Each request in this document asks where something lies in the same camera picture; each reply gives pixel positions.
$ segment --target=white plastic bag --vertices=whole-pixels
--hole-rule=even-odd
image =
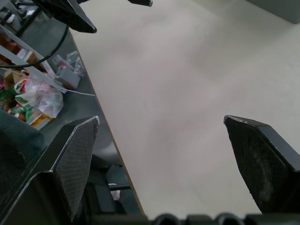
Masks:
[[[79,56],[78,51],[71,52],[67,54],[67,62],[71,65],[74,63],[74,73],[78,76],[85,76],[86,71],[83,66],[83,62],[81,61],[81,58]]]
[[[25,84],[25,93],[17,95],[27,100],[28,103],[39,109],[51,118],[56,118],[63,107],[62,93],[49,84],[40,81],[30,74]]]

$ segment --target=floor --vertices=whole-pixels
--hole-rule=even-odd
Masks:
[[[14,26],[19,26],[17,19],[14,21]],[[53,18],[44,21],[35,21],[24,32],[21,39],[41,55],[45,56],[57,45],[64,29],[65,25]],[[61,48],[57,51],[57,54],[66,58],[66,55],[73,51],[76,51],[76,46],[73,42],[72,35],[69,32]],[[54,71],[56,71],[58,67],[58,65],[52,61],[52,58],[55,57],[55,55],[48,60]],[[80,80],[76,90],[94,94],[87,76]],[[64,95],[64,107],[58,117],[41,129],[41,132],[45,137],[45,146],[48,146],[51,143],[63,125],[74,120],[94,115],[100,117],[100,125],[93,153],[103,158],[107,163],[120,165],[121,161],[113,144],[110,130],[103,117],[102,110],[99,107],[96,98],[93,96],[79,95],[71,92]],[[109,170],[107,179],[109,183],[128,184],[125,171],[119,166],[113,166]],[[127,213],[141,213],[132,190],[121,191],[120,201]]]
[[[246,0],[82,8],[98,32],[74,39],[145,213],[258,213],[223,118],[300,150],[300,26]]]

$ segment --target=white table surface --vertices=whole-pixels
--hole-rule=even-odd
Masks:
[[[74,39],[145,213],[258,212],[223,117],[300,150],[300,25],[244,0],[82,8],[98,32]]]

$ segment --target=black cable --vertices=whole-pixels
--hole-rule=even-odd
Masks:
[[[23,64],[23,65],[9,65],[9,66],[4,66],[4,65],[0,65],[0,68],[13,68],[13,69],[21,69],[21,68],[26,68],[26,67],[32,67],[36,64],[40,64],[41,62],[44,62],[46,61],[47,59],[49,59],[51,56],[53,56],[57,50],[61,47],[62,43],[64,42],[64,40],[66,39],[66,36],[68,34],[68,30],[69,30],[69,27],[66,26],[65,28],[65,32],[64,34],[62,35],[62,38],[60,39],[59,43],[57,44],[57,46],[47,55],[45,56],[44,58],[36,61],[36,62],[33,62],[33,63],[28,63],[28,64]]]

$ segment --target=plastic bag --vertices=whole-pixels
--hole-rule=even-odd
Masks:
[[[78,76],[84,76],[86,71],[84,69],[83,63],[80,59],[78,51],[71,52],[67,55],[67,62],[71,65],[74,65],[74,73]]]
[[[56,118],[63,108],[62,93],[49,84],[40,81],[36,76],[30,74],[25,84],[25,93],[17,95],[28,101],[33,107],[51,118]]]

